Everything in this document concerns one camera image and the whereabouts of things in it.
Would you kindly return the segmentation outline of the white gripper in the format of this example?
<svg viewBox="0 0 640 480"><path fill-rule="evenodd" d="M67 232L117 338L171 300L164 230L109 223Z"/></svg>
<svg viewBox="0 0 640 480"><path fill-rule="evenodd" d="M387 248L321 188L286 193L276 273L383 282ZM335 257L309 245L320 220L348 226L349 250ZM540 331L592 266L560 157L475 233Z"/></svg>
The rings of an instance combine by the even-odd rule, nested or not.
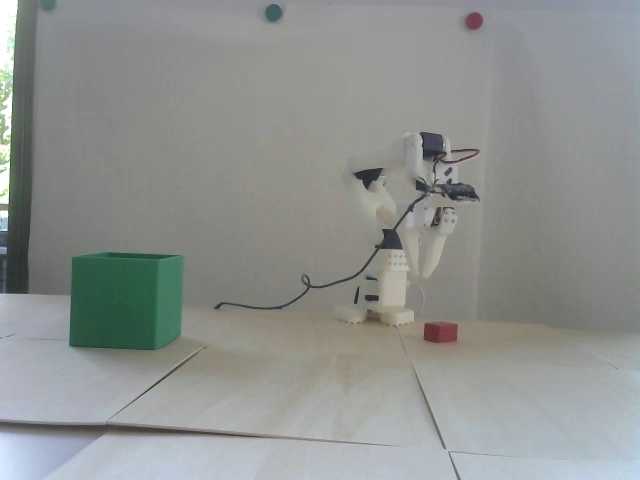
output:
<svg viewBox="0 0 640 480"><path fill-rule="evenodd" d="M458 216L454 208L444 208L439 198L423 198L406 216L405 257L412 279L420 279L419 249L423 236L422 278L429 279L441 261L448 236Z"/></svg>

